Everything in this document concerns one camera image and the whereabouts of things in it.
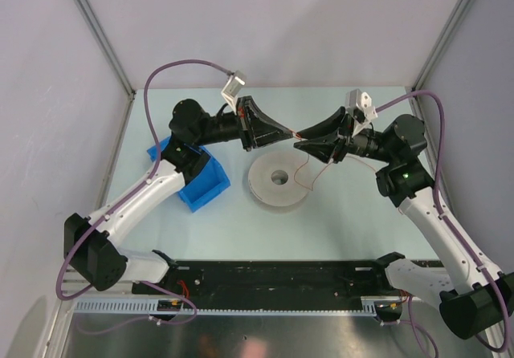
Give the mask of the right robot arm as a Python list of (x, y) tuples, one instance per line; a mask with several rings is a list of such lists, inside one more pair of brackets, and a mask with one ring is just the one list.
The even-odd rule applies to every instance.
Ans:
[(439, 310), (446, 326), (470, 339), (513, 313), (513, 275), (505, 274), (465, 233), (448, 209), (419, 154), (427, 147), (423, 121), (397, 117), (383, 132), (364, 128), (343, 108), (300, 131), (296, 149), (324, 163), (347, 155), (385, 163), (376, 173), (379, 193), (406, 215), (437, 254), (446, 272), (437, 275), (401, 256), (388, 254), (370, 275), (380, 295), (401, 289)]

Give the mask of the white cable spool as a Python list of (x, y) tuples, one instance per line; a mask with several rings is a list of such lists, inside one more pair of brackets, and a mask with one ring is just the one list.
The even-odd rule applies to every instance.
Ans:
[(273, 151), (257, 157), (247, 180), (252, 197), (266, 210), (288, 212), (311, 192), (312, 172), (307, 157), (292, 150)]

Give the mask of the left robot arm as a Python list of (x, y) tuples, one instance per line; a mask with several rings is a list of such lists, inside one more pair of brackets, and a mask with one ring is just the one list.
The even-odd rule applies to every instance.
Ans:
[(198, 177), (211, 159), (207, 144), (231, 140), (251, 151), (289, 140), (289, 128), (263, 113), (250, 96), (237, 100), (233, 112), (212, 116), (193, 99), (176, 104), (169, 122), (171, 137), (157, 153), (153, 167), (112, 203), (87, 217), (72, 214), (64, 223), (63, 256), (89, 287), (106, 291), (121, 280), (148, 281), (166, 294), (177, 285), (177, 273), (162, 252), (122, 251), (120, 244), (148, 213)]

